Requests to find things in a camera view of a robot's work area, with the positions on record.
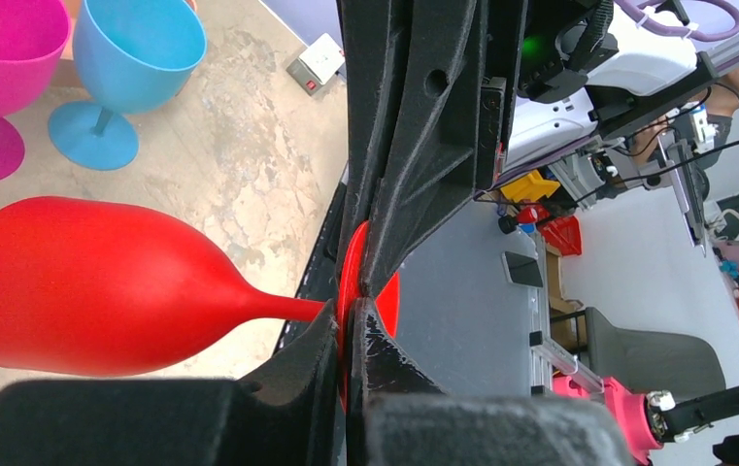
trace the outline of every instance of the gray chair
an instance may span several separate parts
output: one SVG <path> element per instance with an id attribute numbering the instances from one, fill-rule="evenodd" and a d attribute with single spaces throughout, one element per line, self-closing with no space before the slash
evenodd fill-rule
<path id="1" fill-rule="evenodd" d="M 676 333 L 624 330 L 586 308 L 587 366 L 634 393 L 669 390 L 678 402 L 726 389 L 721 363 L 704 340 Z"/>

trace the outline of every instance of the beige marble surface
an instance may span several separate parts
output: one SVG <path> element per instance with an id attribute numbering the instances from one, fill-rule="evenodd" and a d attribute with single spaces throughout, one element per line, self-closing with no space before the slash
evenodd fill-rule
<path id="1" fill-rule="evenodd" d="M 256 0 L 202 0 L 209 53 L 184 92 L 131 116 L 138 158 L 114 172 L 79 167 L 52 146 L 46 123 L 85 94 L 51 89 L 9 120 L 26 160 L 0 182 L 0 208 L 36 195 L 137 204 L 187 221 L 227 251 L 244 277 L 292 295 L 347 157 L 346 87 L 309 97 L 286 73 L 300 42 Z M 271 354 L 282 322 L 241 325 L 153 377 L 240 377 Z M 0 388 L 45 374 L 0 369 Z"/>

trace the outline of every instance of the yellow plastic block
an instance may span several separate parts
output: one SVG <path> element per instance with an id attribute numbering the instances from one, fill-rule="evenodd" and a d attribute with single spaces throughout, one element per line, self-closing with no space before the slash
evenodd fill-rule
<path id="1" fill-rule="evenodd" d="M 537 202 L 540 198 L 551 196 L 560 187 L 560 183 L 544 180 L 537 170 L 500 188 L 504 197 L 513 202 Z"/>

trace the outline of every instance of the screw hole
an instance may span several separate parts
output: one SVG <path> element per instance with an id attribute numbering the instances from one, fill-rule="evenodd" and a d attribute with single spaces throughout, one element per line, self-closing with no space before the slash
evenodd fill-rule
<path id="1" fill-rule="evenodd" d="M 443 70 L 432 70 L 426 77 L 426 94 L 431 97 L 440 97 L 449 87 L 449 79 Z"/>
<path id="2" fill-rule="evenodd" d="M 241 388 L 249 393 L 257 393 L 263 389 L 263 383 L 260 382 L 240 382 Z"/>

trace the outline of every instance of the cup rim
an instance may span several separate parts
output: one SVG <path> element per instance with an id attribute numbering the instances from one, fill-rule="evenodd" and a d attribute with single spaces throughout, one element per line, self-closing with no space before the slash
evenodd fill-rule
<path id="1" fill-rule="evenodd" d="M 66 39 L 63 40 L 63 42 L 60 44 L 60 46 L 54 50 L 52 50 L 49 53 L 43 54 L 41 56 L 37 56 L 34 58 L 27 58 L 25 60 L 4 60 L 0 59 L 0 63 L 6 63 L 6 64 L 23 64 L 23 63 L 35 63 L 38 61 L 46 60 L 46 58 L 54 55 L 60 55 L 63 53 L 63 50 L 66 48 L 66 44 L 68 44 L 69 39 L 71 39 L 72 36 L 72 19 L 69 17 L 69 11 L 66 9 L 66 5 L 63 3 L 63 0 L 55 0 L 55 5 L 60 7 L 60 10 L 63 12 L 63 15 L 66 18 Z"/>
<path id="2" fill-rule="evenodd" d="M 119 47 L 117 44 L 115 44 L 115 42 L 112 40 L 112 38 L 110 38 L 105 32 L 103 32 L 103 29 L 100 28 L 100 25 L 94 19 L 94 16 L 92 15 L 91 10 L 88 7 L 89 0 L 84 0 L 83 1 L 83 8 L 85 8 L 85 13 L 88 15 L 88 17 L 91 18 L 91 23 L 95 27 L 95 29 L 97 29 L 97 32 L 99 32 L 100 35 L 109 44 L 111 44 L 115 48 L 115 50 L 118 50 L 121 54 L 123 54 L 124 56 L 126 56 L 130 60 L 132 60 L 132 61 L 134 61 L 136 63 L 139 63 L 139 64 L 141 64 L 143 66 L 147 66 L 149 68 L 153 68 L 154 70 L 157 70 L 157 71 L 165 71 L 165 72 L 169 72 L 169 73 L 178 73 L 178 72 L 182 72 L 182 71 L 191 70 L 191 69 L 195 68 L 197 65 L 199 65 L 200 62 L 203 61 L 203 58 L 206 57 L 206 52 L 209 49 L 209 38 L 206 35 L 206 28 L 203 27 L 203 22 L 200 21 L 200 17 L 197 15 L 197 13 L 194 10 L 192 10 L 192 8 L 186 3 L 185 0 L 179 0 L 179 1 L 180 2 L 183 2 L 183 4 L 186 6 L 186 8 L 189 10 L 189 12 L 194 17 L 194 19 L 197 21 L 197 25 L 200 27 L 200 32 L 202 33 L 202 36 L 203 36 L 203 51 L 201 51 L 200 57 L 198 57 L 194 61 L 193 64 L 191 64 L 189 66 L 184 66 L 184 67 L 181 67 L 181 68 L 165 68 L 165 67 L 162 67 L 162 66 L 152 65 L 151 63 L 147 63 L 147 62 L 141 60 L 140 58 L 138 58 L 138 57 L 136 57 L 136 56 L 134 56 L 134 55 L 126 52 L 126 50 L 124 50 L 122 47 Z"/>

